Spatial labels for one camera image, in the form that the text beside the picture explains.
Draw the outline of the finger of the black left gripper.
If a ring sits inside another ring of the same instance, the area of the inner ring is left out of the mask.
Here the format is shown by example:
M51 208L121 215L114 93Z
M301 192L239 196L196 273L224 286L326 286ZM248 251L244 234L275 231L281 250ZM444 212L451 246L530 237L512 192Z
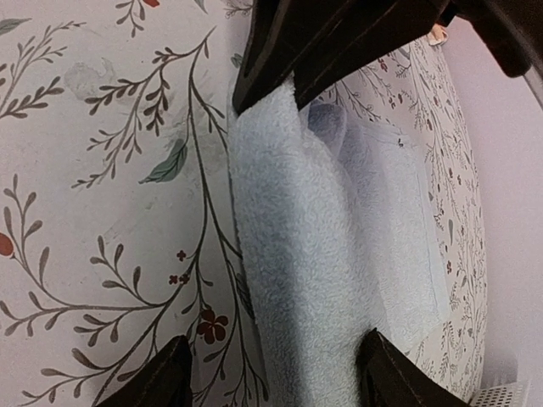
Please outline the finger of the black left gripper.
M295 100L303 108L335 82L428 34L446 1L356 1L294 69Z
M280 86L351 6L351 1L254 1L249 38L232 94L235 111L243 113Z

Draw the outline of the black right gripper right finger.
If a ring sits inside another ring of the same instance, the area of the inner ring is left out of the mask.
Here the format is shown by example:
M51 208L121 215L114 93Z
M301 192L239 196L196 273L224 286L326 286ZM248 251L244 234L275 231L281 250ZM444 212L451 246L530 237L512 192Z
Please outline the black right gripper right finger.
M381 332L371 330L358 348L362 406L465 406L467 403L420 371Z

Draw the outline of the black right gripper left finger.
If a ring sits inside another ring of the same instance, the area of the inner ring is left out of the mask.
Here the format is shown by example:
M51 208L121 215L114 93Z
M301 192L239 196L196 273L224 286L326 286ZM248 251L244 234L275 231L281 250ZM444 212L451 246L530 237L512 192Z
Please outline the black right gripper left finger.
M173 337L125 386L98 406L192 406L192 363L188 339Z

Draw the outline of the light blue terry towel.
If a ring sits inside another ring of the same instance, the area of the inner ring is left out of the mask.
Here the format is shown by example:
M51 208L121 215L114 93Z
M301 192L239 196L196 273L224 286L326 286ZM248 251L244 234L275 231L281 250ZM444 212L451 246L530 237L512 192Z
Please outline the light blue terry towel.
M356 406L355 356L447 320L423 148L285 81L229 119L239 245L275 406Z

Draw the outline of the orange patterned towel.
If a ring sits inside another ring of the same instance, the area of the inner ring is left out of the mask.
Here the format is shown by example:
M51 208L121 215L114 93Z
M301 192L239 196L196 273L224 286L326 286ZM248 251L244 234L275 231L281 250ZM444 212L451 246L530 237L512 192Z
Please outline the orange patterned towel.
M446 28L440 24L434 24L431 31L427 34L428 44L432 47L445 43L448 39Z

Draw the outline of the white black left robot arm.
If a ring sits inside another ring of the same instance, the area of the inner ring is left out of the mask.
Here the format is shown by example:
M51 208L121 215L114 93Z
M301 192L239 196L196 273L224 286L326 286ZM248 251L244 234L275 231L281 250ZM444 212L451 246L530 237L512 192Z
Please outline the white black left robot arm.
M353 71L455 17L472 25L507 76L542 70L540 1L256 1L232 105L241 114L292 76L303 108Z

